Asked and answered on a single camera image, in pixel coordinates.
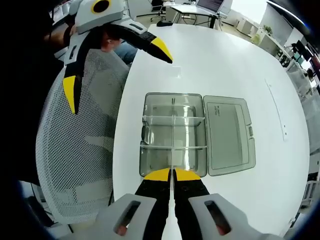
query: gray container lid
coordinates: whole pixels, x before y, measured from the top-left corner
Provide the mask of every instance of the gray container lid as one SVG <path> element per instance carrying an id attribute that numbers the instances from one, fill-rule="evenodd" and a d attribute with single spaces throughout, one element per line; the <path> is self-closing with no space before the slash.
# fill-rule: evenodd
<path id="1" fill-rule="evenodd" d="M 241 98 L 204 96 L 208 173 L 230 174 L 256 165 L 247 103 Z"/>

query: computer monitor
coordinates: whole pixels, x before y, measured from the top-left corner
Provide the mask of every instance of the computer monitor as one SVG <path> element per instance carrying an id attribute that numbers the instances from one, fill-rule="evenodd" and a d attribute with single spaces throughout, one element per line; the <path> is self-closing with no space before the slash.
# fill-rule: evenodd
<path id="1" fill-rule="evenodd" d="M 199 0 L 197 6 L 218 13 L 224 0 Z"/>

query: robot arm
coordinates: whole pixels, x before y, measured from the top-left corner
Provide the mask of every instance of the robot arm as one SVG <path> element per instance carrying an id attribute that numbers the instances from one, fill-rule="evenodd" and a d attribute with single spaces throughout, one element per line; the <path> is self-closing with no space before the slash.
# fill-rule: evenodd
<path id="1" fill-rule="evenodd" d="M 119 38 L 160 60 L 173 62 L 164 42 L 123 11 L 120 0 L 74 0 L 70 5 L 69 14 L 75 15 L 77 33 L 71 36 L 65 55 L 63 89 L 73 114 L 79 109 L 87 53 L 90 49 L 101 48 L 105 30 L 116 33 Z"/>

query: yellow circle marker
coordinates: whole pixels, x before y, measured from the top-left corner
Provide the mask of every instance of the yellow circle marker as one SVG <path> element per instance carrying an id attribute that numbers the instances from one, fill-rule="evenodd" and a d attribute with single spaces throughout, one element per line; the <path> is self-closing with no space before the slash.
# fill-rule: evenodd
<path id="1" fill-rule="evenodd" d="M 110 6 L 110 0 L 96 0 L 91 6 L 93 14 L 100 14 Z"/>

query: clear plastic container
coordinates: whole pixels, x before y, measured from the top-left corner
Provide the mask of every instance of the clear plastic container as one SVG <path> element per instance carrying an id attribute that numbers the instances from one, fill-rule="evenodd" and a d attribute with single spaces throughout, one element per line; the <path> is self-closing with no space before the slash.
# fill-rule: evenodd
<path id="1" fill-rule="evenodd" d="M 179 167 L 207 174 L 206 121 L 198 94 L 148 93 L 140 145 L 140 175 Z"/>

